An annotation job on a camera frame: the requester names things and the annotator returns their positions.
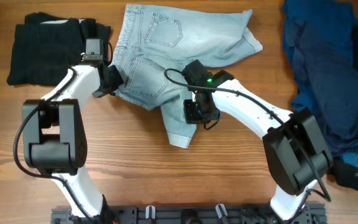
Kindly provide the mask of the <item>light blue denim shorts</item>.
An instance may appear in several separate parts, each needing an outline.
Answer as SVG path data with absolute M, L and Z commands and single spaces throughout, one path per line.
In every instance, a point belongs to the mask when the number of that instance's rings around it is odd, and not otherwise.
M 225 67 L 260 52 L 262 44 L 247 25 L 252 15 L 208 13 L 174 7 L 127 4 L 112 64 L 124 80 L 115 94 L 147 110 L 160 108 L 169 143 L 187 148 L 196 125 L 187 124 L 185 87 L 165 78 L 199 60 L 206 67 Z

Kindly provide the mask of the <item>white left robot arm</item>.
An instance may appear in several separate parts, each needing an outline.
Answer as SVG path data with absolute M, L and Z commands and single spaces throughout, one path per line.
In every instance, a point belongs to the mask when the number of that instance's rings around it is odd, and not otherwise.
M 85 166 L 88 146 L 81 108 L 90 97 L 101 98 L 122 83 L 101 54 L 83 54 L 54 90 L 22 105 L 15 163 L 29 176 L 56 183 L 71 206 L 65 218 L 54 211 L 53 223 L 112 223 L 112 211 Z

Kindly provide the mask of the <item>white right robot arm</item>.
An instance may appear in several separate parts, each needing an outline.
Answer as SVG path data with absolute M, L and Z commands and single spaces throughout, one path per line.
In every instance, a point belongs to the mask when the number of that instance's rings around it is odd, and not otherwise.
M 270 175 L 277 184 L 268 206 L 270 213 L 261 215 L 265 222 L 296 223 L 306 213 L 306 200 L 317 192 L 330 201 L 322 177 L 333 165 L 333 157 L 316 118 L 308 111 L 291 112 L 278 108 L 251 93 L 225 70 L 207 71 L 199 60 L 181 72 L 193 99 L 185 100 L 188 124 L 211 129 L 227 113 L 253 131 L 264 146 Z

